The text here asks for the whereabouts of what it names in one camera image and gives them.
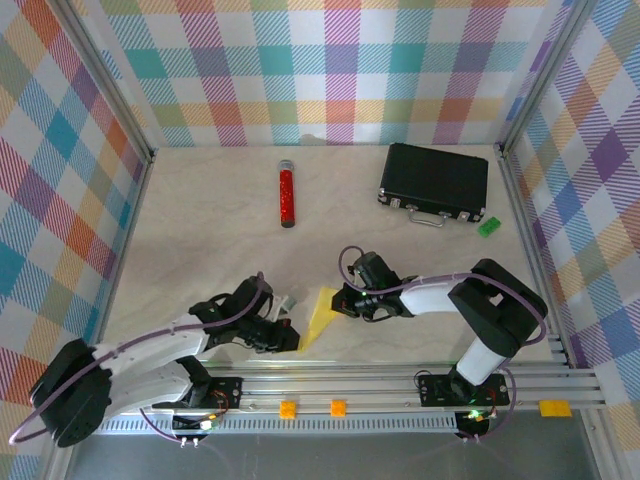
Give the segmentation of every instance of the beige tabletop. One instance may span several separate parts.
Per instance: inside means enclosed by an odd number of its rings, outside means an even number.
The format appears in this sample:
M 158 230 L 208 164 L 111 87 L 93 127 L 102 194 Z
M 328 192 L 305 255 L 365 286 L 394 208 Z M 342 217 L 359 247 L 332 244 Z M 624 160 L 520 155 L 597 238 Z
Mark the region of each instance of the beige tabletop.
M 105 341 L 162 327 L 198 301 L 232 292 L 258 270 L 276 294 L 295 292 L 293 325 L 306 333 L 322 286 L 340 288 L 337 258 L 350 244 L 379 253 L 400 277 L 464 272 L 492 258 L 531 285 L 524 250 L 493 148 L 434 147 L 489 160 L 487 217 L 502 226 L 489 238 L 477 224 L 436 229 L 376 195 L 388 147 L 162 149 L 153 168 L 108 320 Z M 295 163 L 296 226 L 279 218 L 277 164 Z M 257 355 L 236 345 L 215 360 L 454 362 L 474 338 L 457 313 L 377 324 L 338 316 L 305 351 Z M 547 342 L 518 361 L 551 359 Z

